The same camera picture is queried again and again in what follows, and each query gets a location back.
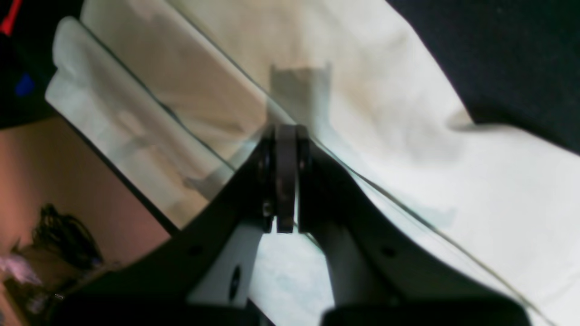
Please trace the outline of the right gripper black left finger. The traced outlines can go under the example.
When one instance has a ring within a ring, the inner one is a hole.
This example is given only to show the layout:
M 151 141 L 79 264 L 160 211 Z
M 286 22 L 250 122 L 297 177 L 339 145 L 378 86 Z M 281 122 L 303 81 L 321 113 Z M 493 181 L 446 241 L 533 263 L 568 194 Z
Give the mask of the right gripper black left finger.
M 298 128 L 270 126 L 218 195 L 165 244 L 66 297 L 60 317 L 257 317 L 245 310 L 259 242 L 292 233 Z

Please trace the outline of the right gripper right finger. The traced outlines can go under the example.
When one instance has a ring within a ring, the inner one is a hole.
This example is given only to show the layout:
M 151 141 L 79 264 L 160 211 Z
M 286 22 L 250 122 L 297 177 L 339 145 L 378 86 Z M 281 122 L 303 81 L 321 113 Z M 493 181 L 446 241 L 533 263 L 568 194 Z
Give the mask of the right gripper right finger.
M 340 163 L 297 128 L 298 227 L 323 251 L 338 309 L 413 317 L 527 317 L 523 307 L 444 263 L 397 228 Z

